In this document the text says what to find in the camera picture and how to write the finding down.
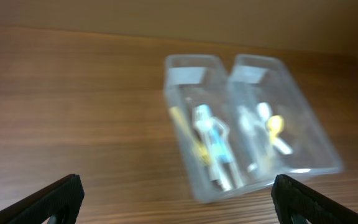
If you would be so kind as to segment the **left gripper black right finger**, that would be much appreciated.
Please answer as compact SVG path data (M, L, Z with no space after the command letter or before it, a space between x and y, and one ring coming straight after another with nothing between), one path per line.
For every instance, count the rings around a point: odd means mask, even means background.
M271 196L280 224L358 224L358 213L285 174L276 176Z

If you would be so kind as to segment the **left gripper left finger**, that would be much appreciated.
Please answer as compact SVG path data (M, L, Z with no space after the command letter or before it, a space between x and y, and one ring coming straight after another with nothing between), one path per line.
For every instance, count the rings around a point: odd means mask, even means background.
M80 176L69 174L0 211L0 224L74 224L85 192Z

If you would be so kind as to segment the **white spoon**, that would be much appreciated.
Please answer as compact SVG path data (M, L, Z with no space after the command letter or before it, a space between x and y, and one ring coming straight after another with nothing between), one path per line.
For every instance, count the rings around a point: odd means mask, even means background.
M284 155L293 154L293 149L280 137L275 141L274 147Z
M245 106L238 106L237 112L239 113L239 126L243 135L245 136L247 147L248 147L248 158L250 160L247 167L248 172L254 172L258 169L256 159L256 146L255 146L255 131L254 125L250 122L250 112Z

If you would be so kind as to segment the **yellow plastic spoon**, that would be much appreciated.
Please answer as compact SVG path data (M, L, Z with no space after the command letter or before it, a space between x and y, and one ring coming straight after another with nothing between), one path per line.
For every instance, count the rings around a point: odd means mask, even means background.
M273 149L273 146L281 132L284 130L284 126L284 118L280 115L271 116L266 122L268 139L266 145L267 155L265 160L268 170L273 167L275 160L275 151Z

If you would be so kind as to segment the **white spoon angled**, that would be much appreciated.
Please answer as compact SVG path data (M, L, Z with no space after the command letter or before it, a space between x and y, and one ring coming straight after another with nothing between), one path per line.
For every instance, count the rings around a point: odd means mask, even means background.
M266 148L267 159L271 160L273 157L273 148L272 148L272 144L270 142L270 132L267 127L267 121L269 120L269 118L272 115L272 109L267 102L261 102L257 105L257 112L262 120L262 126L264 128L265 135L266 135L265 148Z

